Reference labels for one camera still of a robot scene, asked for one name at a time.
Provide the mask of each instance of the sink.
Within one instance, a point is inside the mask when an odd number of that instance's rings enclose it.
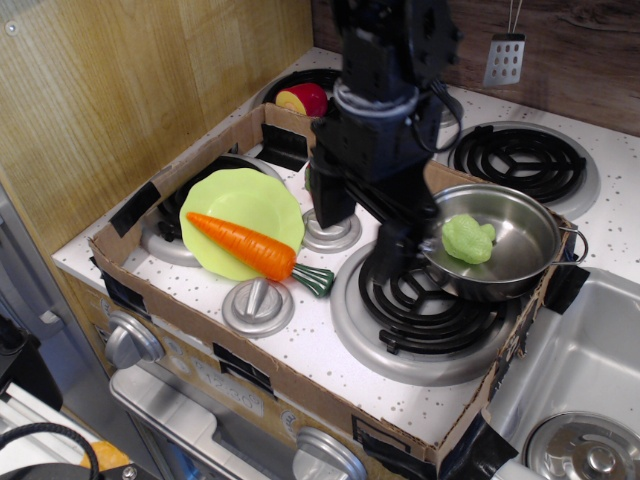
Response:
[[[521,463],[530,433],[567,412],[640,434],[640,285],[586,270],[589,278],[563,315],[539,312],[526,355],[514,358],[489,406],[492,427],[521,452]]]

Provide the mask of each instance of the wooden wall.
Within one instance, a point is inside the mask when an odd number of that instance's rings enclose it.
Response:
[[[312,46],[307,0],[0,0],[0,182],[98,352],[51,254]]]
[[[524,0],[519,84],[484,88],[491,37],[505,33],[508,0],[448,0],[465,38],[444,79],[487,95],[640,136],[640,2]],[[514,12],[518,0],[514,0]],[[340,51],[328,0],[312,0],[318,47]]]

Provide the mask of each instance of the speckled countertop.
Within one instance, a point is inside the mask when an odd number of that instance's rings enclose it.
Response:
[[[340,68],[340,58],[312,49],[284,73],[319,67]],[[637,193],[640,138],[462,89],[450,91],[464,107],[465,128],[485,122],[526,121],[562,132],[591,154],[600,172],[600,192],[586,213],[572,219],[589,241],[589,254],[583,266],[601,268],[640,282],[640,242],[637,241],[640,222],[635,203],[640,198]],[[253,105],[254,100],[245,103],[207,137],[226,128]],[[456,128],[443,129],[441,138],[450,138]],[[446,159],[437,160],[446,163]],[[299,200],[301,212],[311,209],[302,174],[277,167],[276,170]],[[91,250],[87,238],[98,232],[112,213],[98,219],[53,255],[61,269],[105,294],[100,273],[89,260]],[[360,207],[357,213],[364,228],[356,246],[346,252],[324,255],[303,249],[299,261],[337,272],[346,258],[375,238],[376,222]],[[131,254],[125,268],[220,322],[222,300],[235,285],[202,269],[167,264],[140,248]],[[429,443],[443,438],[471,399],[477,381],[452,387],[417,387],[386,379],[364,367],[342,346],[333,329],[328,299],[315,299],[294,281],[287,280],[285,285],[296,305],[294,318],[276,335],[254,340],[261,349],[374,417],[384,418]]]

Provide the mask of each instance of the sink drain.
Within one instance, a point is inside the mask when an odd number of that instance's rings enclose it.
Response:
[[[551,417],[529,436],[526,465],[553,480],[640,479],[640,438],[591,413]]]

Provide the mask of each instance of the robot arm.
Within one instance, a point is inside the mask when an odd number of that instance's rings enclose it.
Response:
[[[382,282],[413,261],[437,215],[423,171],[447,98],[438,76],[457,62],[461,34],[445,0],[333,0],[332,8],[343,68],[337,109],[313,125],[313,203],[323,228],[356,202],[380,221],[373,255]]]

